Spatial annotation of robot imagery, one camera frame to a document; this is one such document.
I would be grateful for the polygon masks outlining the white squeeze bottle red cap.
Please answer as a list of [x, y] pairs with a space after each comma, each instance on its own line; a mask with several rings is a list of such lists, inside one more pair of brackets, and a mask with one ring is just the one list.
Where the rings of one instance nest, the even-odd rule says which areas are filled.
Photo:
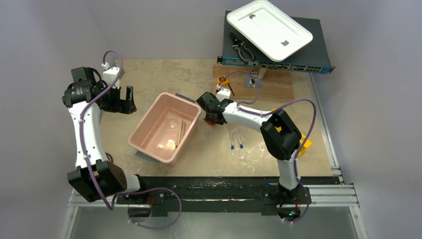
[[204, 118], [204, 121], [205, 121], [207, 124], [209, 124], [209, 125], [215, 125], [215, 123], [214, 123], [214, 122], [212, 122], [212, 121], [210, 121], [210, 120], [208, 120], [208, 119], [206, 119], [206, 118]]

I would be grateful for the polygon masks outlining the wooden stick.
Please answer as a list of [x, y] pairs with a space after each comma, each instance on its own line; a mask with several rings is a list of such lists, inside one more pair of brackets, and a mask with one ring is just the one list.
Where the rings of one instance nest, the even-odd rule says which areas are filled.
[[184, 132], [184, 121], [183, 121], [183, 119], [180, 119], [180, 124], [179, 124], [179, 133], [178, 133], [178, 136], [177, 136], [177, 140], [176, 140], [176, 143], [175, 143], [175, 147], [177, 148], [178, 146], [179, 146], [179, 144], [180, 144], [180, 141], [181, 141], [181, 139], [182, 139], [182, 133]]

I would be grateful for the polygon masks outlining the pink plastic bin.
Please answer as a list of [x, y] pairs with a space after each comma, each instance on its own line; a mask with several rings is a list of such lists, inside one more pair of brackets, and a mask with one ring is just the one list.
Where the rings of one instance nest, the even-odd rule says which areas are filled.
[[[128, 144], [141, 159], [171, 165], [187, 146], [197, 128], [201, 113], [201, 107], [192, 100], [167, 92], [161, 93], [129, 136]], [[180, 119], [185, 121], [186, 127], [181, 144], [176, 148], [179, 126], [171, 129], [168, 121]]]

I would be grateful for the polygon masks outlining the yellow test tube rack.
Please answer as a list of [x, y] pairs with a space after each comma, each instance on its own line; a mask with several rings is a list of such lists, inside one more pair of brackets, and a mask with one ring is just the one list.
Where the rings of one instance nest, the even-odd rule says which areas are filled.
[[284, 109], [273, 109], [261, 132], [270, 154], [279, 160], [300, 157], [311, 143]]

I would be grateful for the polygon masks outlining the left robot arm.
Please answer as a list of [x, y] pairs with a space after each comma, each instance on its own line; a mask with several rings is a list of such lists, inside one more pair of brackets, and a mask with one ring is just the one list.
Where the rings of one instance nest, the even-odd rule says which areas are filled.
[[73, 82], [62, 97], [72, 118], [77, 144], [75, 170], [67, 174], [69, 184], [88, 202], [114, 194], [129, 193], [130, 199], [141, 204], [148, 199], [147, 188], [138, 175], [126, 175], [108, 158], [101, 139], [102, 112], [131, 114], [136, 111], [133, 87], [126, 88], [121, 99], [119, 67], [104, 64], [105, 71], [91, 67], [71, 71]]

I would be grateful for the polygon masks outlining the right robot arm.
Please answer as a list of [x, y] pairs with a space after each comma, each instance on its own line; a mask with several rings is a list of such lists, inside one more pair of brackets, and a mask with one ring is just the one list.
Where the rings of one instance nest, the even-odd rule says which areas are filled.
[[203, 93], [196, 103], [206, 113], [205, 120], [214, 124], [236, 124], [261, 133], [268, 152], [277, 159], [279, 169], [280, 198], [287, 203], [299, 196], [301, 177], [297, 158], [307, 137], [295, 125], [284, 110], [286, 105], [273, 111], [259, 111], [243, 107], [231, 99], [219, 100], [211, 92]]

